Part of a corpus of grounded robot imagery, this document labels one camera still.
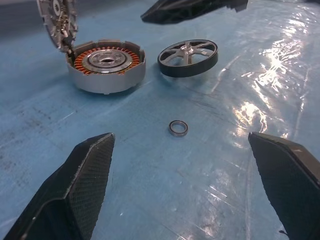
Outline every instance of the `blue mat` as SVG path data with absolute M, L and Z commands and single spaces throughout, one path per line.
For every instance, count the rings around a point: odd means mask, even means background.
M 81 0 L 76 44 L 134 42 L 142 84 L 96 95 L 71 83 L 35 1 L 0 7 L 0 239 L 42 182 L 83 140 L 116 136 L 92 240 L 286 240 L 257 170 L 250 131 L 288 138 L 320 159 L 320 7 L 254 0 L 177 25 L 140 20 L 153 0 Z M 158 54 L 189 39 L 219 47 L 217 65 L 170 79 Z M 183 120 L 183 138 L 167 130 Z

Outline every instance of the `metal disc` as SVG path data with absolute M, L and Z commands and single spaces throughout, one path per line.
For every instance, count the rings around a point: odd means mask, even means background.
M 193 63 L 193 56 L 205 59 Z M 181 59 L 180 65 L 171 64 L 173 59 Z M 209 40 L 194 39 L 178 42 L 163 50 L 158 56 L 160 71 L 169 77 L 185 78 L 204 73 L 218 62 L 218 46 Z
M 132 57 L 124 51 L 102 49 L 86 55 L 82 60 L 82 65 L 92 72 L 108 74 L 122 71 L 132 62 Z
M 67 52 L 69 46 L 64 39 L 76 39 L 75 0 L 37 0 L 39 14 L 54 44 L 61 52 Z

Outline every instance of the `bearing ring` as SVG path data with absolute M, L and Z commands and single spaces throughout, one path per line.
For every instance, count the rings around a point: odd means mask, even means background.
M 182 132 L 175 131 L 173 129 L 174 125 L 182 126 L 184 128 L 184 131 L 182 131 Z M 184 137 L 185 135 L 187 135 L 188 130 L 189 130 L 188 125 L 184 121 L 174 120 L 174 121 L 170 122 L 170 124 L 169 124 L 169 132 L 171 133 L 171 135 L 178 137 L 178 138 L 181 138 L 181 137 Z

